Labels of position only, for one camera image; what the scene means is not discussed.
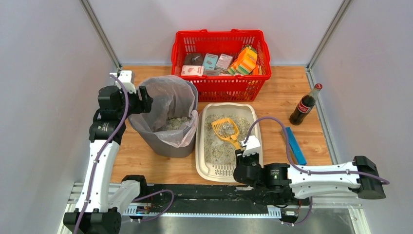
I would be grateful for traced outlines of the beige litter box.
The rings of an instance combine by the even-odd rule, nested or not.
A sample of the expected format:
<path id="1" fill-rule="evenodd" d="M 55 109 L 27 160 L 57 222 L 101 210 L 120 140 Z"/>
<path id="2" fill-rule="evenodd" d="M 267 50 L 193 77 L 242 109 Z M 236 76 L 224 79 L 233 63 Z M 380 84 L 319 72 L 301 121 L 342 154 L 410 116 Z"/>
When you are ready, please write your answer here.
<path id="1" fill-rule="evenodd" d="M 198 128 L 196 133 L 195 143 L 195 162 L 198 174 L 207 180 L 222 182 L 222 183 L 234 183 L 233 171 L 235 165 L 223 165 L 212 164 L 205 162 L 204 159 L 204 122 L 208 115 L 238 115 L 248 119 L 252 124 L 256 121 L 257 115 L 252 106 L 248 104 L 239 103 L 211 103 L 208 104 L 203 111 L 199 114 Z"/>

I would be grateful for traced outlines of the yellow litter scoop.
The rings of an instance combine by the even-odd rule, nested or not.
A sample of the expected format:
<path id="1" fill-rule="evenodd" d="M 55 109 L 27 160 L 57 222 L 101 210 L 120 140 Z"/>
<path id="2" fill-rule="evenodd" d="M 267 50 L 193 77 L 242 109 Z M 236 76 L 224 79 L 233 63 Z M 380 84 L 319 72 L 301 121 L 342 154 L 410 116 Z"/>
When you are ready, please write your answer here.
<path id="1" fill-rule="evenodd" d="M 241 148 L 238 142 L 239 129 L 232 119 L 222 118 L 216 120 L 211 123 L 211 127 L 219 139 L 231 143 L 235 150 Z"/>

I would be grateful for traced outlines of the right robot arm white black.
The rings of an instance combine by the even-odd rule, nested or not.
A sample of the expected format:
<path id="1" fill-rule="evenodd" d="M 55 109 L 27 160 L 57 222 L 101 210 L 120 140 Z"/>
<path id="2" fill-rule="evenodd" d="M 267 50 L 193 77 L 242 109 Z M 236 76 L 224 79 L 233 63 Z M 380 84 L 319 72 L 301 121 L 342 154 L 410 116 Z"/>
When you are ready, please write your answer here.
<path id="1" fill-rule="evenodd" d="M 279 194 L 283 199 L 307 199 L 318 195 L 355 193 L 361 199 L 386 198 L 384 179 L 379 177 L 377 166 L 366 156 L 356 156 L 353 161 L 330 166 L 302 166 L 271 163 L 261 166 L 259 154 L 245 155 L 235 151 L 236 182 L 256 190 Z"/>

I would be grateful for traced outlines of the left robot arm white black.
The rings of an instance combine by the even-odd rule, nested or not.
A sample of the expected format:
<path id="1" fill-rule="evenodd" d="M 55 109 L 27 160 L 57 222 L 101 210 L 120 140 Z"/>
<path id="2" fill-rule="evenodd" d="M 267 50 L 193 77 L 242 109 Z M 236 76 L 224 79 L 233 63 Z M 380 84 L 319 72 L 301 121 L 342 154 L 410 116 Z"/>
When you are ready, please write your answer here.
<path id="1" fill-rule="evenodd" d="M 112 85 L 98 92 L 99 108 L 89 128 L 90 155 L 87 173 L 74 211 L 66 212 L 63 225 L 74 234 L 117 234 L 122 214 L 140 195 L 145 178 L 128 175 L 109 195 L 114 160 L 131 114 L 149 113 L 153 98 L 145 86 L 136 90 Z"/>

